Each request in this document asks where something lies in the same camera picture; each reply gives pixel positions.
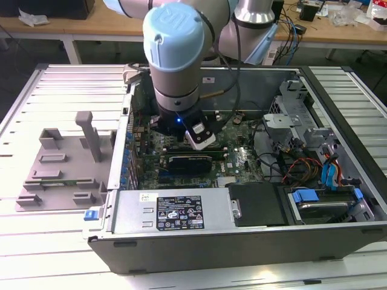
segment floor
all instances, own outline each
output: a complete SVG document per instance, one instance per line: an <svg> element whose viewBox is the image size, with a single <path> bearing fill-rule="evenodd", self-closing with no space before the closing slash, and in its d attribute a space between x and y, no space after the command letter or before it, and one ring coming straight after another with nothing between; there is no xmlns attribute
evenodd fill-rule
<svg viewBox="0 0 387 290"><path fill-rule="evenodd" d="M68 63L66 52L55 40L22 40L18 47L15 41L8 40L9 50L0 51L0 121L22 90L37 63ZM83 63L110 64L146 62L142 43L121 43L122 53L115 54L112 42L79 42L79 52ZM332 60L327 60L327 50L300 48L291 65L350 66L357 75L373 89L381 76L387 72L387 54L381 51L366 53L360 63L356 59L362 54L359 50L337 50ZM374 90L387 104L387 76Z"/></svg>

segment motherboard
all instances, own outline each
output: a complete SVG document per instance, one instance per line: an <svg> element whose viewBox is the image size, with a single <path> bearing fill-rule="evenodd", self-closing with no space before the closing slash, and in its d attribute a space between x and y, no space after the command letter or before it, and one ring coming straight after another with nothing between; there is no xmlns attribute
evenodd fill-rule
<svg viewBox="0 0 387 290"><path fill-rule="evenodd" d="M138 189L224 187L264 179L250 144L256 121L240 115L227 123L215 143L196 151L185 138L178 140L150 130L150 119L134 114L130 132L137 151Z"/></svg>

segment robotic arm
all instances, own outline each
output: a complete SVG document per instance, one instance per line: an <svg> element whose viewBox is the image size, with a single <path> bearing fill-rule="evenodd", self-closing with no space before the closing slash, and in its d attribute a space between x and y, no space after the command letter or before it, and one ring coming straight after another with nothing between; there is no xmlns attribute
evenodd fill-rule
<svg viewBox="0 0 387 290"><path fill-rule="evenodd" d="M213 143L223 125L209 123L198 105L201 62L215 45L225 56L260 63L277 30L273 0L104 2L118 13L144 19L144 51L160 111L151 127L166 135L185 134L196 150Z"/></svg>

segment green circuit board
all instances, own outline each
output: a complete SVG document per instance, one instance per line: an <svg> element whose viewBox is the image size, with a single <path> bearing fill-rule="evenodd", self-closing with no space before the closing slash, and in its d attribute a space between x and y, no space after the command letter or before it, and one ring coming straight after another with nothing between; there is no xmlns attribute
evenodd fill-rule
<svg viewBox="0 0 387 290"><path fill-rule="evenodd" d="M148 118L135 117L134 138L137 149L140 190L147 189L178 189L178 188L208 188L219 187L218 181L224 177L235 178L235 182L262 181L261 168L255 163L252 150L249 146L249 133L252 131L251 121L242 121L235 124L228 122L226 128L216 136L216 142L211 149L216 156L223 160L213 160L211 171L198 176L174 176L167 174L167 160L174 156L166 152L165 148L174 148L180 155L190 155L190 144L186 139L178 142L176 137L162 135L149 129Z"/></svg>

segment warning label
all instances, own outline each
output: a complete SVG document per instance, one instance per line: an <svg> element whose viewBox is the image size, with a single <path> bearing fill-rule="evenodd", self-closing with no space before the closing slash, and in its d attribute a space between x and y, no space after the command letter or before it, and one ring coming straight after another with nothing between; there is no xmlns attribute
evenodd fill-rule
<svg viewBox="0 0 387 290"><path fill-rule="evenodd" d="M200 196L157 198L159 231L197 230L204 228Z"/></svg>

